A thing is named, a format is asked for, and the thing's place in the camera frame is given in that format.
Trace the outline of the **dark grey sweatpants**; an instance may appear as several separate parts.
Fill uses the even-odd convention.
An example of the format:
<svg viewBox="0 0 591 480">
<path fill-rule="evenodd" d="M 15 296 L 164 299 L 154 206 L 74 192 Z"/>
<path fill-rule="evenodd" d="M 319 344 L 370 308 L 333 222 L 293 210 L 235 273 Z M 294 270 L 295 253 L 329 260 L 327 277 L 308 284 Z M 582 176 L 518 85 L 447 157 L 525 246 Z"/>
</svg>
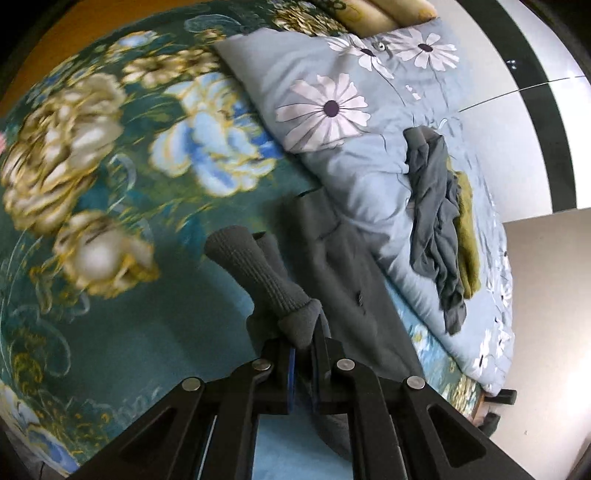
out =
<svg viewBox="0 0 591 480">
<path fill-rule="evenodd" d="M 283 209 L 286 244 L 270 232 L 229 226 L 210 234 L 205 255 L 249 294 L 246 330 L 254 351 L 283 338 L 304 351 L 321 323 L 346 357 L 377 376 L 403 381 L 424 373 L 382 270 L 355 226 L 325 189 L 304 192 Z"/>
</svg>

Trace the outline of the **grey-green shirt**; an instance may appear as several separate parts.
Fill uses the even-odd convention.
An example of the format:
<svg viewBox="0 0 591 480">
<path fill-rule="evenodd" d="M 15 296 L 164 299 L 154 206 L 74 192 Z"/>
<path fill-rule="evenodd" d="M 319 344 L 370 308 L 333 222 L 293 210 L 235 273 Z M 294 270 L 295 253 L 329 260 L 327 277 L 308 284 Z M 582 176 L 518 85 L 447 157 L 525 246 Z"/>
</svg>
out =
<svg viewBox="0 0 591 480">
<path fill-rule="evenodd" d="M 459 185 L 448 169 L 447 144 L 427 126 L 404 131 L 406 164 L 414 200 L 411 266 L 434 281 L 446 332 L 455 335 L 465 322 L 465 289 L 459 268 Z"/>
</svg>

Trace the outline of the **olive green garment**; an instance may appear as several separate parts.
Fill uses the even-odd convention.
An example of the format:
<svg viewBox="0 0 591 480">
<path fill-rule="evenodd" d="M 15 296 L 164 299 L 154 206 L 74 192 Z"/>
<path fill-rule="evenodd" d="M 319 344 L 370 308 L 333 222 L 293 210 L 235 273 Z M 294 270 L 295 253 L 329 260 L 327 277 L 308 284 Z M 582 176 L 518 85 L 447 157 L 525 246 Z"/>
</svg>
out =
<svg viewBox="0 0 591 480">
<path fill-rule="evenodd" d="M 452 168 L 451 159 L 447 160 L 447 168 L 458 185 L 459 216 L 454 220 L 458 235 L 458 264 L 464 298 L 471 299 L 481 288 L 480 255 L 473 216 L 473 190 L 467 174 Z"/>
</svg>

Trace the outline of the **teal floral bed sheet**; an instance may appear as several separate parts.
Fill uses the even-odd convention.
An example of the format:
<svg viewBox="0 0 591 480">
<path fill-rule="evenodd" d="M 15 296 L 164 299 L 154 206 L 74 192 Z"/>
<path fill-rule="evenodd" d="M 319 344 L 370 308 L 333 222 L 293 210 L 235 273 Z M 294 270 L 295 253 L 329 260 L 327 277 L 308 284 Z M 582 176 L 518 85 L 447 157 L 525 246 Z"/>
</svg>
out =
<svg viewBox="0 0 591 480">
<path fill-rule="evenodd" d="M 52 69 L 1 125 L 1 421 L 64 479 L 182 377 L 252 357 L 252 301 L 204 255 L 215 230 L 270 231 L 317 186 L 259 120 L 214 43 L 260 28 L 362 54 L 304 1 L 165 8 Z"/>
</svg>

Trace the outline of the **light blue floral duvet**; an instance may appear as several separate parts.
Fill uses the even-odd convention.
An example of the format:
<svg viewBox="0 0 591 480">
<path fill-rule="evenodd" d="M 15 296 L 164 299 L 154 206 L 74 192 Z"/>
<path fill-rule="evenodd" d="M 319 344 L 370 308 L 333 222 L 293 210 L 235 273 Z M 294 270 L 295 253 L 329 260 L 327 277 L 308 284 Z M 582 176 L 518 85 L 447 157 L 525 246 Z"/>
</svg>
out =
<svg viewBox="0 0 591 480">
<path fill-rule="evenodd" d="M 452 31 L 440 19 L 366 39 L 262 28 L 216 49 L 266 129 L 321 181 L 461 370 L 498 394 L 515 343 L 512 274 L 505 230 L 458 116 L 468 80 Z M 452 168 L 473 190 L 481 288 L 464 298 L 467 315 L 455 335 L 446 332 L 434 281 L 410 261 L 414 200 L 404 131 L 418 126 L 443 136 Z"/>
</svg>

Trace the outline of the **white black wardrobe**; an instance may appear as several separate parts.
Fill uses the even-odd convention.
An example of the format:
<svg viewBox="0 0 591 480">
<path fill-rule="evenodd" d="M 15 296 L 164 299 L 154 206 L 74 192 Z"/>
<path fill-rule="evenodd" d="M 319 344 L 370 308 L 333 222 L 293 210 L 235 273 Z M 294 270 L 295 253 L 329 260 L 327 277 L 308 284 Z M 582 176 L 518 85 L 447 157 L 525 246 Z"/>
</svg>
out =
<svg viewBox="0 0 591 480">
<path fill-rule="evenodd" d="M 590 205 L 590 80 L 523 1 L 439 1 L 472 85 L 460 109 L 504 223 Z"/>
</svg>

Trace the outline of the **yellow floral pillow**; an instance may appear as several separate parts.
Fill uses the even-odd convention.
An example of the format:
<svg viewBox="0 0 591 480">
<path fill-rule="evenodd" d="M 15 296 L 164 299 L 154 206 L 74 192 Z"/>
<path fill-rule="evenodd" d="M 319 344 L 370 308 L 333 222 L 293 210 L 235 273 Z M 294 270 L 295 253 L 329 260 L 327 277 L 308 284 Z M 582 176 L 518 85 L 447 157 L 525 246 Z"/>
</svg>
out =
<svg viewBox="0 0 591 480">
<path fill-rule="evenodd" d="M 362 38 L 438 17 L 435 6 L 424 0 L 335 0 L 315 1 L 315 5 Z"/>
</svg>

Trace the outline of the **orange wooden headboard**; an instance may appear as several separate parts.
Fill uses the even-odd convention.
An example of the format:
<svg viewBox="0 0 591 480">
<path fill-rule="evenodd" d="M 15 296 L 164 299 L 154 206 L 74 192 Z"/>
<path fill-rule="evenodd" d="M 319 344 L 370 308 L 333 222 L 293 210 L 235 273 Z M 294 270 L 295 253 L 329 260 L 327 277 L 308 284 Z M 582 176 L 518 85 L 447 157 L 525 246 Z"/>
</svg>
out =
<svg viewBox="0 0 591 480">
<path fill-rule="evenodd" d="M 32 46 L 1 96 L 5 115 L 54 67 L 99 38 L 132 22 L 194 1 L 78 1 Z"/>
</svg>

